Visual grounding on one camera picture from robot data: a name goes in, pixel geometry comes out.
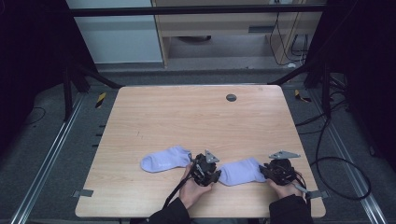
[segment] metal rail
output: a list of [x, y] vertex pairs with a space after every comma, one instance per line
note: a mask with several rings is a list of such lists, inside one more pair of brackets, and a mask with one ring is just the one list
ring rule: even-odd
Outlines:
[[58, 135], [56, 136], [49, 150], [49, 153], [47, 154], [46, 159], [44, 159], [40, 167], [40, 170], [35, 176], [35, 180], [33, 181], [32, 185], [27, 191], [17, 211], [12, 216], [10, 221], [11, 224], [23, 224], [26, 222], [27, 218], [29, 217], [30, 212], [33, 209], [33, 206], [35, 205], [35, 201], [37, 200], [38, 195], [43, 189], [44, 184], [46, 183], [50, 171], [53, 167], [53, 164], [55, 163], [59, 155], [59, 152], [61, 151], [62, 146], [64, 145], [64, 141], [73, 126], [73, 123], [81, 108], [81, 104], [84, 99], [84, 96], [85, 94], [83, 93], [78, 94], [78, 97], [74, 105], [75, 108], [74, 112], [70, 116], [70, 119], [64, 122], [64, 124], [61, 127], [61, 130], [58, 132]]

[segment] tape on table edge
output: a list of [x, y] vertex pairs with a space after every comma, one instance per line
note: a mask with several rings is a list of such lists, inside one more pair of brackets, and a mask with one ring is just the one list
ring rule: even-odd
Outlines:
[[72, 194], [73, 198], [79, 198], [80, 196], [83, 197], [91, 197], [93, 195], [92, 189], [82, 189], [82, 190], [75, 190]]

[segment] desk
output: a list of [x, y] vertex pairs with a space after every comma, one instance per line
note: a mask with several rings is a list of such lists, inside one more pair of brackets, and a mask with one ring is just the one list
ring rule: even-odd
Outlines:
[[[236, 95], [234, 102], [226, 100]], [[209, 149], [220, 162], [268, 156], [281, 149], [292, 159], [309, 189], [317, 189], [283, 92], [278, 86], [150, 86], [121, 88], [84, 189], [79, 217], [148, 217], [162, 209], [184, 168], [151, 174], [140, 168], [151, 153], [181, 145], [192, 156]], [[220, 183], [190, 210], [191, 217], [269, 217], [276, 194], [263, 183], [234, 187]], [[313, 217], [322, 217], [321, 199], [312, 200]]]
[[[292, 4], [326, 3], [327, 0], [291, 0]], [[154, 7], [238, 6], [269, 5], [270, 0], [151, 0]], [[289, 52], [295, 35], [313, 35], [321, 12], [283, 12], [277, 18], [277, 27], [271, 38], [274, 57], [279, 63], [289, 60]], [[228, 13], [202, 15], [155, 16], [164, 65], [168, 64], [168, 51], [174, 36], [205, 35], [267, 35], [276, 25], [276, 13]], [[250, 27], [262, 27], [260, 33], [251, 33]]]

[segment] black sleeve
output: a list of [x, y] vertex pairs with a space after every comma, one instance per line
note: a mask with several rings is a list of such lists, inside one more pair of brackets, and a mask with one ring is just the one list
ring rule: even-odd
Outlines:
[[290, 195], [270, 204], [271, 224], [313, 224], [303, 197]]
[[142, 224], [190, 224], [190, 215], [179, 198], [172, 201], [166, 208], [147, 218]]

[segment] black frame pole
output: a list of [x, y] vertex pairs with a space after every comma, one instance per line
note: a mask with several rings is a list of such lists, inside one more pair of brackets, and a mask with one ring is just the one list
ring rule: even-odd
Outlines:
[[269, 12], [319, 12], [333, 10], [341, 5], [242, 5], [242, 6], [196, 6], [196, 7], [117, 7], [47, 10], [49, 14], [72, 17], [144, 16], [176, 14], [223, 14], [223, 13], [269, 13]]

